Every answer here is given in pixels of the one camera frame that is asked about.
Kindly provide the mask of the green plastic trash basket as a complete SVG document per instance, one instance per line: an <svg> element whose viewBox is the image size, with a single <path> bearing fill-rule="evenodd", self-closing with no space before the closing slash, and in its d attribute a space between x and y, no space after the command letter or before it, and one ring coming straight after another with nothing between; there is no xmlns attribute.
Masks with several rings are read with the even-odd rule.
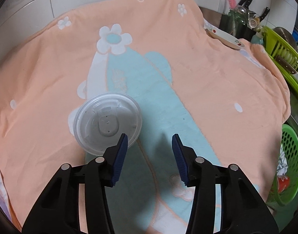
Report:
<svg viewBox="0 0 298 234"><path fill-rule="evenodd" d="M283 144L287 158L288 172L286 175L290 177L290 185L282 193L278 193L277 174L275 174L267 198L267 205L274 210L292 202L298 192L298 136L287 124L282 125L281 144Z"/></svg>

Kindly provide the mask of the green dish rack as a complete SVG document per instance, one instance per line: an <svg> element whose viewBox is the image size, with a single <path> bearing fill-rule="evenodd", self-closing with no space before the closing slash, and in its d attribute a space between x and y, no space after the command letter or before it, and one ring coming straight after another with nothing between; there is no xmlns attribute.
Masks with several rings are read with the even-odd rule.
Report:
<svg viewBox="0 0 298 234"><path fill-rule="evenodd" d="M298 98L298 81L296 81L292 75L286 72L286 70L275 61L275 57L278 54L298 72L298 52L271 28L263 26L261 33L263 35L264 49L270 59L278 67L285 80L292 87Z"/></svg>

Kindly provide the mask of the red paper cup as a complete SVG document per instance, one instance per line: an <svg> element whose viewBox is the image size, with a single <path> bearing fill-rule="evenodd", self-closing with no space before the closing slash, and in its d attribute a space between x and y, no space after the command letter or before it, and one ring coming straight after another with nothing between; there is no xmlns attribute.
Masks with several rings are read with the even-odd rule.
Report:
<svg viewBox="0 0 298 234"><path fill-rule="evenodd" d="M286 190L290 185L290 177L287 175L279 175L277 176L277 190L278 193L282 193Z"/></svg>

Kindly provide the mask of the stainless steel pot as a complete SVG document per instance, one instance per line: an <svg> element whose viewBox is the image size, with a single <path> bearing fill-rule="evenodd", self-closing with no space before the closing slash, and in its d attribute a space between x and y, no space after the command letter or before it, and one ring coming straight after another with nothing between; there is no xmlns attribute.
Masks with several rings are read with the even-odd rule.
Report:
<svg viewBox="0 0 298 234"><path fill-rule="evenodd" d="M297 50L297 44L292 34L288 32L285 28L275 27L273 30L281 36L287 43L289 43L295 50Z"/></svg>

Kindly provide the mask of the dark green utensil jar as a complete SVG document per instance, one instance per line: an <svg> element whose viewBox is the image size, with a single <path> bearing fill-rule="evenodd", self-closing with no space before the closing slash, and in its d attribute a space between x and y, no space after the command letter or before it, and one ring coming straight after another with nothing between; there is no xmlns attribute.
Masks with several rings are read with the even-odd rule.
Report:
<svg viewBox="0 0 298 234"><path fill-rule="evenodd" d="M227 33L237 39L245 39L250 33L247 15L236 12L235 10L230 10L227 16Z"/></svg>

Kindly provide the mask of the pink brush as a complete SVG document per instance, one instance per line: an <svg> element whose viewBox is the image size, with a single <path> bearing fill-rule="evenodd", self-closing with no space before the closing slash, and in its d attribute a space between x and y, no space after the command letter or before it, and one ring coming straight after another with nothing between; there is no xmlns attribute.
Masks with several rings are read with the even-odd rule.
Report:
<svg viewBox="0 0 298 234"><path fill-rule="evenodd" d="M234 10L237 6L236 0L228 0L228 3L231 10Z"/></svg>

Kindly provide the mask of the black handled knife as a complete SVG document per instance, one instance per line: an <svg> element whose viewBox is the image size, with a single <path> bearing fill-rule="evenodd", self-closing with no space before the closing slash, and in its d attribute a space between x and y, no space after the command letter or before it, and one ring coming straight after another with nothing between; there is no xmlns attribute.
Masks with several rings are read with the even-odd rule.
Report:
<svg viewBox="0 0 298 234"><path fill-rule="evenodd" d="M240 0L238 2L238 5L243 6L245 8L249 8L250 4L252 3L253 0Z"/></svg>
<svg viewBox="0 0 298 234"><path fill-rule="evenodd" d="M270 12L270 8L266 7L264 9L263 13L259 16L260 22L262 22L266 18L266 16L269 14L269 12Z"/></svg>

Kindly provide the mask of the peach floral towel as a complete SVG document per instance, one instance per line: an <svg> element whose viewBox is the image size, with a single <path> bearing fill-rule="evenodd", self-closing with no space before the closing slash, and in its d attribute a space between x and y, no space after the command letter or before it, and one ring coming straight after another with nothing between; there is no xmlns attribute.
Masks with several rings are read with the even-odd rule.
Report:
<svg viewBox="0 0 298 234"><path fill-rule="evenodd" d="M16 226L62 164L89 160L74 119L105 92L131 96L143 120L106 188L116 233L185 233L195 190L180 180L174 134L212 164L238 164L268 197L290 104L261 46L211 38L194 0L96 0L57 18L51 1L0 26L0 172Z"/></svg>

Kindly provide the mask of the white plastic cup lid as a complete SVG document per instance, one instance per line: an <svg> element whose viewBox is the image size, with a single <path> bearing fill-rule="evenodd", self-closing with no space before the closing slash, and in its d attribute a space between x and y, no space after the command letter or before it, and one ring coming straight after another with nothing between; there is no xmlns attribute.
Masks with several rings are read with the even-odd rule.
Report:
<svg viewBox="0 0 298 234"><path fill-rule="evenodd" d="M117 144L121 134L128 146L138 139L142 129L142 113L132 97L106 93L86 101L76 112L73 133L78 144L93 156L101 156L106 148Z"/></svg>

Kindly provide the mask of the white ceramic dish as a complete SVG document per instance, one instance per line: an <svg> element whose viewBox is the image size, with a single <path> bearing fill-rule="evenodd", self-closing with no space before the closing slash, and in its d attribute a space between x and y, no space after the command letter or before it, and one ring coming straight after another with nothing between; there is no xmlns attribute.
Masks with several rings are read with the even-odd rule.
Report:
<svg viewBox="0 0 298 234"><path fill-rule="evenodd" d="M205 31L213 38L219 40L223 45L230 47L235 50L240 50L245 47L245 45L238 40L236 37L216 28L207 27Z"/></svg>

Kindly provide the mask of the lilac patterned cloth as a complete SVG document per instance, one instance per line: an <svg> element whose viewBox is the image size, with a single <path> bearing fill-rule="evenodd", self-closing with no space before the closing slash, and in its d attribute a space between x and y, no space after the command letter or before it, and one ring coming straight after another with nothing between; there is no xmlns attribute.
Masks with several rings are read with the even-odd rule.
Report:
<svg viewBox="0 0 298 234"><path fill-rule="evenodd" d="M10 204L7 191L3 184L3 179L0 173L0 207L2 211L6 214L7 218L12 221L11 213L10 213Z"/></svg>

